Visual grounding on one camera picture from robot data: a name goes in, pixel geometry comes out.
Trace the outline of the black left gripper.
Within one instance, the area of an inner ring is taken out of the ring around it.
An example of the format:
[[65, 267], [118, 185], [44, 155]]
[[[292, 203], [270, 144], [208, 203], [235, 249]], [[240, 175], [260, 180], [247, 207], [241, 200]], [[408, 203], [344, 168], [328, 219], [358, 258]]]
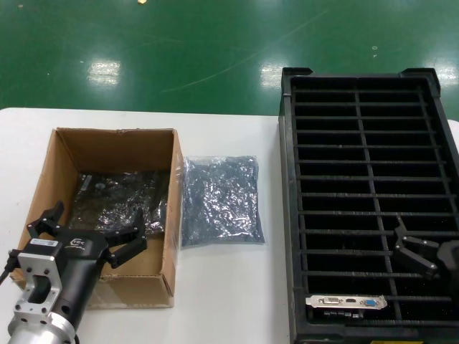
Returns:
[[[32, 239], [38, 239], [43, 233], [62, 243], [66, 265], [60, 272], [62, 289], [52, 308], [53, 312], [63, 316], [72, 325], [81, 323], [85, 308], [100, 279], [105, 252], [107, 263], [117, 269], [130, 259], [147, 249], [146, 226], [143, 209], [136, 208], [130, 225], [106, 233], [105, 237], [97, 231], [62, 231], [59, 220], [65, 210], [62, 201], [51, 209], [46, 209], [37, 219], [27, 224], [27, 231]], [[114, 252], [108, 247], [118, 247]]]

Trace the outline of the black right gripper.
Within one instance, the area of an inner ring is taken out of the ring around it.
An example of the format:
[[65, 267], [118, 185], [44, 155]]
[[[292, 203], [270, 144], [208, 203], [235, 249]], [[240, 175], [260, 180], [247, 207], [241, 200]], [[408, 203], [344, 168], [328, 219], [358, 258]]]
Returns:
[[392, 256], [394, 260], [413, 273], [432, 279], [437, 273], [450, 282], [458, 281], [458, 240], [444, 242], [439, 245], [426, 239], [419, 239], [408, 234], [401, 216], [397, 215], [398, 227], [394, 232], [397, 236]]

